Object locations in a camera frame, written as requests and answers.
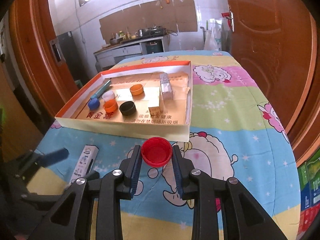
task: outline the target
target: blue bottle cap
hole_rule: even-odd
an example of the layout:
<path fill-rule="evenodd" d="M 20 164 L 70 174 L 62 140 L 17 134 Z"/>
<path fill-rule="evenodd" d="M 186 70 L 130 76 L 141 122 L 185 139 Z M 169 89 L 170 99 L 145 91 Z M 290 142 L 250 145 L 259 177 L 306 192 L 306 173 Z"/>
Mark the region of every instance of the blue bottle cap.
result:
<path fill-rule="evenodd" d="M 90 111 L 96 110 L 99 108 L 100 106 L 100 101 L 97 98 L 93 98 L 89 101 L 88 103 L 89 109 Z"/>

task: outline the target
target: white bottle cap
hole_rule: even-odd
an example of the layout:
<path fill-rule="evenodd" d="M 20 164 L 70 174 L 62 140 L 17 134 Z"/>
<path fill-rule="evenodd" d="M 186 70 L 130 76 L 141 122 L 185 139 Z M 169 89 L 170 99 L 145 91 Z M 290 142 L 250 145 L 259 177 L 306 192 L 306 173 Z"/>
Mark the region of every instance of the white bottle cap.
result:
<path fill-rule="evenodd" d="M 108 90 L 107 92 L 105 92 L 103 95 L 102 95 L 102 99 L 107 102 L 111 99 L 114 99 L 116 98 L 116 95 L 115 93 L 112 91 L 112 90 Z"/>

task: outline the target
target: white tiled wall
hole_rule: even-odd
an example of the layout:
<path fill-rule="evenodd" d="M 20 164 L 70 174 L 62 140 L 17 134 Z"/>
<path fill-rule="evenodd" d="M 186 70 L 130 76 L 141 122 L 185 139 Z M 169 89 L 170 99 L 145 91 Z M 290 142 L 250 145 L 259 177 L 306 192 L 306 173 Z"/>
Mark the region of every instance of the white tiled wall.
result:
<path fill-rule="evenodd" d="M 97 73 L 93 52 L 101 49 L 105 44 L 100 32 L 99 19 L 121 9 L 149 1 L 153 0 L 90 0 L 80 7 L 78 0 L 49 0 L 49 7 L 56 34 L 73 32 L 76 45 L 91 78 Z M 198 32 L 171 35 L 170 50 L 203 49 L 203 34 L 200 26 L 205 27 L 206 20 L 219 18 L 222 12 L 228 12 L 227 0 L 194 1 Z"/>

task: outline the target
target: bottle cap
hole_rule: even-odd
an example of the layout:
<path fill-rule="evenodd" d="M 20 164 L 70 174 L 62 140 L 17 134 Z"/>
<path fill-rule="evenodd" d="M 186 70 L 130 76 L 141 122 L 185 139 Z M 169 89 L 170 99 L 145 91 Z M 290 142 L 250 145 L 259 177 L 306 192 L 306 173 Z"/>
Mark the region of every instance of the bottle cap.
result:
<path fill-rule="evenodd" d="M 126 101 L 122 103 L 121 106 L 119 107 L 119 110 L 121 114 L 125 116 L 132 115 L 137 111 L 136 106 L 132 101 Z"/>
<path fill-rule="evenodd" d="M 166 165 L 172 157 L 170 142 L 161 137 L 152 137 L 141 146 L 143 160 L 151 167 L 159 168 Z"/>
<path fill-rule="evenodd" d="M 107 92 L 105 92 L 103 95 L 102 95 L 102 99 L 107 102 L 111 99 L 114 99 L 116 98 L 116 95 L 115 93 L 112 91 L 112 90 L 108 90 Z"/>
<path fill-rule="evenodd" d="M 115 99 L 108 100 L 103 104 L 103 108 L 107 113 L 112 113 L 118 109 L 118 104 Z"/>
<path fill-rule="evenodd" d="M 88 107 L 90 109 L 90 111 L 94 111 L 96 109 L 98 109 L 100 106 L 100 101 L 97 98 L 93 98 L 90 99 L 89 103 L 88 103 Z"/>
<path fill-rule="evenodd" d="M 136 84 L 130 87 L 130 92 L 133 96 L 140 95 L 143 92 L 143 86 L 141 84 Z"/>

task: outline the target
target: orange bottle cap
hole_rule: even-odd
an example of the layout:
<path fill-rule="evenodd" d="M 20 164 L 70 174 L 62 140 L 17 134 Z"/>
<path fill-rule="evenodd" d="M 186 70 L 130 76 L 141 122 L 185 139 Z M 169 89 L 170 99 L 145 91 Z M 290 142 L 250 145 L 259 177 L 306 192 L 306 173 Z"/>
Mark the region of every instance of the orange bottle cap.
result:
<path fill-rule="evenodd" d="M 133 96 L 140 95 L 143 92 L 143 86 L 141 84 L 136 84 L 130 87 L 130 92 Z"/>
<path fill-rule="evenodd" d="M 115 99 L 111 99 L 104 103 L 103 108 L 107 113 L 112 113 L 118 109 L 117 101 Z"/>

